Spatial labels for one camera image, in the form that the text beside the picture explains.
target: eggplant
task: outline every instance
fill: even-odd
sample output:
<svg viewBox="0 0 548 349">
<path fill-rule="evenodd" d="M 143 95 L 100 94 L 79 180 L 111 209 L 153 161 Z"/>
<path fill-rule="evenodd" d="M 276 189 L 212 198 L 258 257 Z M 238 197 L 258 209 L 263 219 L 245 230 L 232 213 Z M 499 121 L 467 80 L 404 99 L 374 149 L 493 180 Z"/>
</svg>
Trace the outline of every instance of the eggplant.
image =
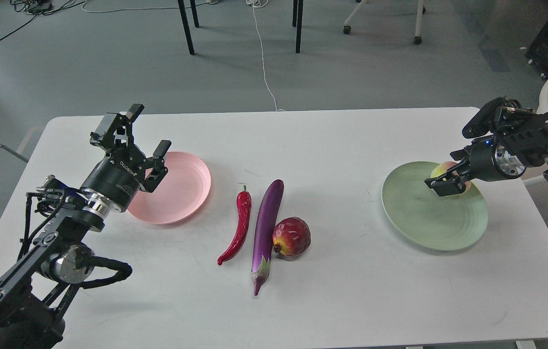
<svg viewBox="0 0 548 349">
<path fill-rule="evenodd" d="M 270 276 L 270 258 L 272 258 L 272 232 L 276 227 L 278 209 L 283 200 L 283 181 L 277 179 L 272 182 L 263 195 L 257 227 L 255 229 L 255 244 L 252 250 L 252 282 L 255 285 L 255 296 Z"/>
</svg>

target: peach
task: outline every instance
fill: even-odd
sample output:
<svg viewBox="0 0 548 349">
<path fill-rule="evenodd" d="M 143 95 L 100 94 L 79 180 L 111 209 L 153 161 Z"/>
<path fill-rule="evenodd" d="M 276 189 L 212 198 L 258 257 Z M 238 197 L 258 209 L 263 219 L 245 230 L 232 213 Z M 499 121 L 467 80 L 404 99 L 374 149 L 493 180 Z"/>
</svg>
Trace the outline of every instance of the peach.
<svg viewBox="0 0 548 349">
<path fill-rule="evenodd" d="M 430 177 L 435 178 L 435 177 L 441 176 L 443 173 L 446 173 L 449 168 L 451 168 L 455 165 L 457 165 L 457 163 L 454 162 L 454 161 L 443 162 L 440 165 L 436 166 L 436 168 L 434 168 L 433 171 L 431 171 Z M 466 190 L 464 190 L 464 192 L 469 190 L 471 186 L 472 186 L 472 183 L 470 183 L 470 181 L 467 181 L 466 182 Z"/>
</svg>

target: gray floor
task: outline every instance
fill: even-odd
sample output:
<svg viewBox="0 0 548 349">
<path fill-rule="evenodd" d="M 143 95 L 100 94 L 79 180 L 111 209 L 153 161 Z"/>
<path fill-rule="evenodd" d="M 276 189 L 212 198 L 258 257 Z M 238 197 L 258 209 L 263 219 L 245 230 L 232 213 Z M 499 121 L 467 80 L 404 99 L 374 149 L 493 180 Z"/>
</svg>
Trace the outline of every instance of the gray floor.
<svg viewBox="0 0 548 349">
<path fill-rule="evenodd" d="M 97 0 L 87 9 L 174 4 Z M 420 46 L 412 44 L 415 0 L 374 1 L 351 35 L 343 35 L 355 6 L 354 0 L 307 1 L 300 54 L 294 53 L 291 1 L 270 0 L 256 10 L 278 108 L 480 107 L 500 95 L 536 108 L 544 80 L 520 48 L 547 20 L 548 0 L 428 0 Z M 52 118 L 102 115 L 136 102 L 145 113 L 274 110 L 252 9 L 243 0 L 221 0 L 199 6 L 198 13 L 195 56 L 188 55 L 175 9 L 91 14 L 75 7 L 35 18 L 0 42 L 0 143 L 30 156 Z M 0 0 L 0 37 L 28 19 Z M 0 153 L 0 215 L 23 169 Z"/>
</svg>

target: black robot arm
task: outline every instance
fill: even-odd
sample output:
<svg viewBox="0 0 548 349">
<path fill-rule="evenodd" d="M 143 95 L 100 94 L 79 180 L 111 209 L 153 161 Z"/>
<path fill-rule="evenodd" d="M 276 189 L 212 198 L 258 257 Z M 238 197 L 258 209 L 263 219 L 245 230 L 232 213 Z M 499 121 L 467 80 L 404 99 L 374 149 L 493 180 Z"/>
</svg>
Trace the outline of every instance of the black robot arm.
<svg viewBox="0 0 548 349">
<path fill-rule="evenodd" d="M 522 176 L 527 167 L 548 165 L 548 112 L 522 109 L 514 99 L 488 102 L 462 130 L 470 145 L 451 152 L 459 163 L 425 183 L 439 196 L 460 194 L 474 178 L 501 181 Z M 548 181 L 548 170 L 544 172 Z"/>
<path fill-rule="evenodd" d="M 15 265 L 0 277 L 0 349 L 53 347 L 63 339 L 63 316 L 80 288 L 116 283 L 132 273 L 127 263 L 95 256 L 82 239 L 89 230 L 101 231 L 110 211 L 123 212 L 138 189 L 153 191 L 168 172 L 163 155 L 170 141 L 161 141 L 149 158 L 134 145 L 132 123 L 142 110 L 141 104 L 134 104 L 127 113 L 105 115 L 90 143 L 103 148 L 106 155 L 81 188 L 69 188 L 49 176 L 37 192 L 27 194 L 22 248 Z M 38 200 L 37 211 L 46 219 L 30 233 L 33 197 Z M 116 273 L 85 281 L 94 267 Z M 42 300 L 32 293 L 36 272 L 56 282 Z"/>
</svg>

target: red chili pepper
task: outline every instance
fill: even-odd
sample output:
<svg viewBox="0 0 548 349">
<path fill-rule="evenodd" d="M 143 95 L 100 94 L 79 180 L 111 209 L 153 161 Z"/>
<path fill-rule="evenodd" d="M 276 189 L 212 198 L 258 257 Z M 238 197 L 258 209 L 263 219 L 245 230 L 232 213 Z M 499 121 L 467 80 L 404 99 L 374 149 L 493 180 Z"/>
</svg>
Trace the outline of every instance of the red chili pepper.
<svg viewBox="0 0 548 349">
<path fill-rule="evenodd" d="M 246 191 L 246 186 L 243 186 L 243 191 L 237 194 L 237 230 L 236 235 L 233 238 L 229 248 L 218 257 L 218 265 L 223 265 L 224 261 L 232 259 L 239 249 L 242 247 L 243 242 L 246 240 L 246 234 L 248 232 L 248 223 L 250 221 L 250 206 L 252 200 L 250 199 L 250 193 Z"/>
</svg>

